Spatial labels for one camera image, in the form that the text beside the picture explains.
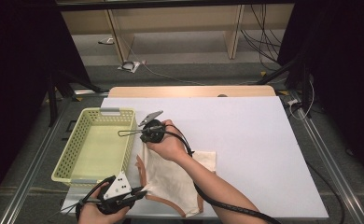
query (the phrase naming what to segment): person's left hand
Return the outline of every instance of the person's left hand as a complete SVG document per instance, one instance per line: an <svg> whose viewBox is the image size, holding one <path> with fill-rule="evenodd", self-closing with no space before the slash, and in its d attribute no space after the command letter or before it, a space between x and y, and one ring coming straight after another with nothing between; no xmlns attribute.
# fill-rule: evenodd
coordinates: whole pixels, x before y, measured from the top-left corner
<svg viewBox="0 0 364 224"><path fill-rule="evenodd" d="M100 193L101 188L98 188L92 195L92 198L97 198L98 194ZM115 214L111 215L105 215L100 210L98 210L98 207L95 203L86 203L81 211L80 211L80 217L79 217L79 224L113 224L115 222L118 222L126 216L126 213L130 210L129 206L126 206L119 210Z"/></svg>

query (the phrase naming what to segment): yellow plastic basket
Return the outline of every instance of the yellow plastic basket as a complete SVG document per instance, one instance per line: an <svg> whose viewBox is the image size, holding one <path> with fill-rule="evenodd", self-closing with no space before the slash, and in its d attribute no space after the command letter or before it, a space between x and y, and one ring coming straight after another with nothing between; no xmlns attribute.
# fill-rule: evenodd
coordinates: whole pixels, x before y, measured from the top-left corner
<svg viewBox="0 0 364 224"><path fill-rule="evenodd" d="M100 108L82 110L51 175L53 181L71 185L94 185L126 171L133 148L133 135L118 131L136 129L135 112L120 108L104 116Z"/></svg>

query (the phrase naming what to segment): white table surface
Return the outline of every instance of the white table surface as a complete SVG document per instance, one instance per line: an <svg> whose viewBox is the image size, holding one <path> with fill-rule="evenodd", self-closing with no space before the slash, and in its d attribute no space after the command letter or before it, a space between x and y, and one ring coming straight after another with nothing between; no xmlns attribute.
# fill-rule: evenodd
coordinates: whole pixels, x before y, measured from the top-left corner
<svg viewBox="0 0 364 224"><path fill-rule="evenodd" d="M328 216L305 164L287 115L276 96L214 98L105 98L102 107L129 107L137 123L163 110L187 137L192 150L215 151L217 174L271 217L323 219ZM135 158L141 149L134 138L127 177L138 187ZM64 203L84 197L86 189L70 188ZM128 217L178 218L171 207L140 200ZM217 218L208 203L193 218Z"/></svg>

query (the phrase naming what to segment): cloth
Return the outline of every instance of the cloth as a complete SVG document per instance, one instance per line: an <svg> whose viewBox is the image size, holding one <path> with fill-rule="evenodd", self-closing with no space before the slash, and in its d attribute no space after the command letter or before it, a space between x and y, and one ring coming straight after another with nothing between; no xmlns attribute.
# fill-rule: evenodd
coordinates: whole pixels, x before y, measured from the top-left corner
<svg viewBox="0 0 364 224"><path fill-rule="evenodd" d="M203 199L194 188L190 176L173 161L163 159L147 148L138 153L137 167L146 198L173 207L180 216L191 217L203 211ZM195 151L193 159L208 170L216 171L216 152Z"/></svg>

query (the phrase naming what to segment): cabinet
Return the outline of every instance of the cabinet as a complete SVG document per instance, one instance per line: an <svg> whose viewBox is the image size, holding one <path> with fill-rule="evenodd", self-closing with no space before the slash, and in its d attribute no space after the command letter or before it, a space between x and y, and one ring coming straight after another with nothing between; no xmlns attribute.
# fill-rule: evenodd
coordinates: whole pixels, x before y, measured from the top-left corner
<svg viewBox="0 0 364 224"><path fill-rule="evenodd" d="M82 0L59 0L59 2ZM286 29L293 4L266 6L266 29ZM230 59L241 29L259 30L261 5L158 7L62 12L71 35L112 34L121 62L129 57L136 33L223 31Z"/></svg>

